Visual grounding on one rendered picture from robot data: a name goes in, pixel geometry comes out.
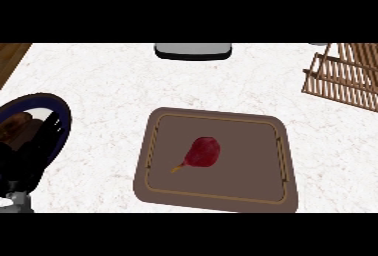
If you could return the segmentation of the brown wooden tiered shelf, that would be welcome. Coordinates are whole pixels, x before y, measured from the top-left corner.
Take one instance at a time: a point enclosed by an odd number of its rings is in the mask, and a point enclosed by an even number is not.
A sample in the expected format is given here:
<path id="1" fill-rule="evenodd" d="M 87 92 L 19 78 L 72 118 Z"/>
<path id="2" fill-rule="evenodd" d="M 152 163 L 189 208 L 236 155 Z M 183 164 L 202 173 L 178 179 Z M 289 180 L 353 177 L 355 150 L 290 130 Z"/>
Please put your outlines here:
<path id="1" fill-rule="evenodd" d="M 327 43 L 302 72 L 302 93 L 378 112 L 378 43 Z"/>

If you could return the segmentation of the brown wooden panel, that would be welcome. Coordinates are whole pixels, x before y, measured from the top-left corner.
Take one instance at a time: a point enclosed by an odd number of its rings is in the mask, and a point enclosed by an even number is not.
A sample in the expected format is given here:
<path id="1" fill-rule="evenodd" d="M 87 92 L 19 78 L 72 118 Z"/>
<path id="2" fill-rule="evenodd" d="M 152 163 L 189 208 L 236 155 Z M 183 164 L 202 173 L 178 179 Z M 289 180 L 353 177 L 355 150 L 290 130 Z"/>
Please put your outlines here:
<path id="1" fill-rule="evenodd" d="M 26 54 L 31 43 L 0 43 L 0 89 Z"/>

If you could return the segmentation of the dark blue shiny plate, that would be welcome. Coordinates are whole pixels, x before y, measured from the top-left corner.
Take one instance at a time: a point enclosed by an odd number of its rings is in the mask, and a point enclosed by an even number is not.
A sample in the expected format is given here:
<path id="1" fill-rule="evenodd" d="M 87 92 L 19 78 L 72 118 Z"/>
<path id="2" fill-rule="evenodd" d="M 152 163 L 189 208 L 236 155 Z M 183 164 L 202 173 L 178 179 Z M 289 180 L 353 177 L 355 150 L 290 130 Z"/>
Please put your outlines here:
<path id="1" fill-rule="evenodd" d="M 53 162 L 56 156 L 63 148 L 69 131 L 70 131 L 70 110 L 66 102 L 60 97 L 50 93 L 35 93 L 25 95 L 0 107 L 0 123 L 16 113 L 26 112 L 32 115 L 32 118 L 44 121 L 51 112 L 59 114 L 59 121 L 62 122 L 62 128 L 65 132 L 57 140 L 56 147 L 48 156 L 48 165 Z M 10 144 L 13 149 L 17 149 L 25 141 L 29 141 L 38 130 L 39 123 L 31 126 L 22 133 L 20 137 Z"/>

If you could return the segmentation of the brown rectangular tray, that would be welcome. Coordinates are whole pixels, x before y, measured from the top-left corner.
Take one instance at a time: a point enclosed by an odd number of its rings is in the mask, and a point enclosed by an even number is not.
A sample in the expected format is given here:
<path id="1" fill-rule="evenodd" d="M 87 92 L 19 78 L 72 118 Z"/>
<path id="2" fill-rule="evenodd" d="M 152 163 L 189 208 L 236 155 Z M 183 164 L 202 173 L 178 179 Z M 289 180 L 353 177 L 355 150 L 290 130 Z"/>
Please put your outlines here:
<path id="1" fill-rule="evenodd" d="M 212 166 L 183 166 L 193 141 L 220 144 Z M 133 190 L 138 200 L 221 211 L 292 213 L 298 208 L 286 129 L 271 116 L 177 108 L 147 120 Z"/>

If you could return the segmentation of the red bell pepper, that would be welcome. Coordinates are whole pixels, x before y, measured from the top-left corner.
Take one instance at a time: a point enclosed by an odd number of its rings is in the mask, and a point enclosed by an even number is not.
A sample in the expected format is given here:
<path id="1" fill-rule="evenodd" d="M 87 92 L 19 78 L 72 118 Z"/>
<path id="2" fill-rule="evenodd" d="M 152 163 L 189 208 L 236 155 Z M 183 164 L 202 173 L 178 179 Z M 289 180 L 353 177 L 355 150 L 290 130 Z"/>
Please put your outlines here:
<path id="1" fill-rule="evenodd" d="M 199 137 L 186 153 L 183 162 L 177 165 L 171 172 L 175 172 L 184 166 L 209 167 L 217 162 L 220 156 L 220 144 L 212 137 Z"/>

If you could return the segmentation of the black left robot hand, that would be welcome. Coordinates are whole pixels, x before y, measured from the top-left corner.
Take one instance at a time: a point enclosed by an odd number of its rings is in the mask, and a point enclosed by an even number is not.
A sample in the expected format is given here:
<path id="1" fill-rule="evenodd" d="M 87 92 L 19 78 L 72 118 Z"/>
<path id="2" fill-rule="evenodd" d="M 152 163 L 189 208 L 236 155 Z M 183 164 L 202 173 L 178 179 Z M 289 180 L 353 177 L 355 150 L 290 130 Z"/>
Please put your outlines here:
<path id="1" fill-rule="evenodd" d="M 13 149 L 10 144 L 37 123 L 39 126 L 31 140 Z M 56 112 L 44 121 L 19 112 L 0 123 L 0 197 L 13 192 L 29 194 L 34 191 L 63 132 Z"/>

